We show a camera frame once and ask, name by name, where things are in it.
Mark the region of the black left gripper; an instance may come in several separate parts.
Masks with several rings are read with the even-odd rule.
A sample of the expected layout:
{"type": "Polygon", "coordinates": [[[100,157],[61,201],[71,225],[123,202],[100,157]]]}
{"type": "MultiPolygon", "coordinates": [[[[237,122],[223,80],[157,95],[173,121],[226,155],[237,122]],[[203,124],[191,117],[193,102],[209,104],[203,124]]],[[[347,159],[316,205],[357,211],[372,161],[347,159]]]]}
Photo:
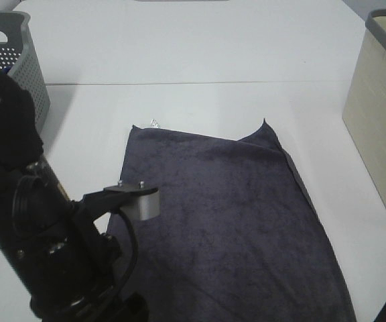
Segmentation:
{"type": "Polygon", "coordinates": [[[145,299],[134,293],[123,300],[138,258],[138,244],[127,214],[135,197],[28,199],[28,290],[30,307],[42,321],[147,321],[145,299]],[[129,264],[121,277],[113,265],[121,257],[117,239],[99,233],[94,221],[119,215],[131,242],[129,264]]]}

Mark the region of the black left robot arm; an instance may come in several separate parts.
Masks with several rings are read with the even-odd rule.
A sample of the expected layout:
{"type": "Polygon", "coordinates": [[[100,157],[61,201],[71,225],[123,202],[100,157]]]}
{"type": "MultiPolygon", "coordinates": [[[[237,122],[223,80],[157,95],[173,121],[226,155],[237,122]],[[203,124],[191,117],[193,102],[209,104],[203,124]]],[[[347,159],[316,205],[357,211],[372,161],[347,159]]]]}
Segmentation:
{"type": "Polygon", "coordinates": [[[27,90],[0,71],[0,250],[42,321],[147,321],[121,299],[138,245],[122,208],[156,189],[111,186],[72,201],[43,156],[27,90]]]}

